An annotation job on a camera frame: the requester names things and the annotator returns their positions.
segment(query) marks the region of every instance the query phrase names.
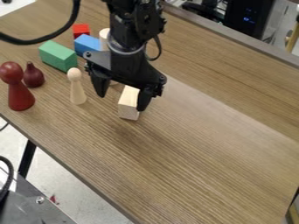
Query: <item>dark red pawn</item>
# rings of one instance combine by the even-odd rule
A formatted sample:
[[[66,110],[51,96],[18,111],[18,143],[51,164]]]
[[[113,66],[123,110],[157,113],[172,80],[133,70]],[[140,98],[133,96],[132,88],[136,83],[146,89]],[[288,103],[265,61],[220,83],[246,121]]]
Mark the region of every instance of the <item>dark red pawn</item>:
[[[45,82],[45,76],[36,68],[32,62],[27,62],[27,68],[24,71],[24,84],[28,88],[38,88]]]
[[[9,106],[12,110],[26,110],[34,105],[35,98],[23,84],[24,72],[22,67],[12,61],[0,66],[0,78],[9,84]]]

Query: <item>wooden block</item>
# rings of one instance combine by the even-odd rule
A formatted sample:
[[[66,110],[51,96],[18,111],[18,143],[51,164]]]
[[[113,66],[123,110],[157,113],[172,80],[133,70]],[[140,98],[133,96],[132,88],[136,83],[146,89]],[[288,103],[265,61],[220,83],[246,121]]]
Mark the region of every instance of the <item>wooden block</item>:
[[[78,66],[76,52],[54,41],[49,40],[38,49],[43,62],[65,73],[71,67]]]
[[[82,34],[74,40],[74,49],[79,56],[87,51],[100,51],[100,43],[97,38]]]
[[[90,35],[88,24],[74,24],[73,25],[73,38],[76,39],[82,34]]]
[[[110,28],[102,29],[99,32],[100,42],[101,42],[101,51],[109,51],[108,47],[108,34],[110,33]]]
[[[137,111],[137,99],[140,89],[125,86],[122,96],[118,101],[118,116],[123,119],[137,121],[139,112]]]

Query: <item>green block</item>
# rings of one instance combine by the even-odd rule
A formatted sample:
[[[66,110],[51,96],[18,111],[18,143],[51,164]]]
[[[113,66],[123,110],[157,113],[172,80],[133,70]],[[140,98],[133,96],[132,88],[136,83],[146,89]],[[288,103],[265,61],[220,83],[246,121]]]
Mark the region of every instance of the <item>green block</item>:
[[[78,66],[76,52],[54,41],[49,40],[38,49],[43,62],[62,72],[67,73],[71,67]]]

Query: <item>blue block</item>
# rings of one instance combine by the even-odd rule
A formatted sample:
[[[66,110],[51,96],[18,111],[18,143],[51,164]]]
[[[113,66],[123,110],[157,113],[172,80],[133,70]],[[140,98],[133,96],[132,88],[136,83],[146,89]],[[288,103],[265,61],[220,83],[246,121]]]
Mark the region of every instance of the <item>blue block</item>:
[[[83,56],[87,51],[100,51],[100,40],[86,34],[80,35],[74,40],[75,52],[79,56]]]

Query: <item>wooden peg figure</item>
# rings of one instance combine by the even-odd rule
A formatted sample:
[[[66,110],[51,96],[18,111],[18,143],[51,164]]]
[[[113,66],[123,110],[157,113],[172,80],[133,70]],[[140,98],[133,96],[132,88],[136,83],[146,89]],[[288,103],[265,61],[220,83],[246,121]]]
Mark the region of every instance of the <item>wooden peg figure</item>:
[[[9,84],[9,107],[12,110],[26,110],[34,105],[35,98],[23,84],[24,72],[22,67],[12,61],[0,66],[0,78]]]
[[[78,68],[72,67],[67,72],[67,78],[71,81],[71,102],[76,105],[86,102],[87,96],[80,82],[82,72]]]

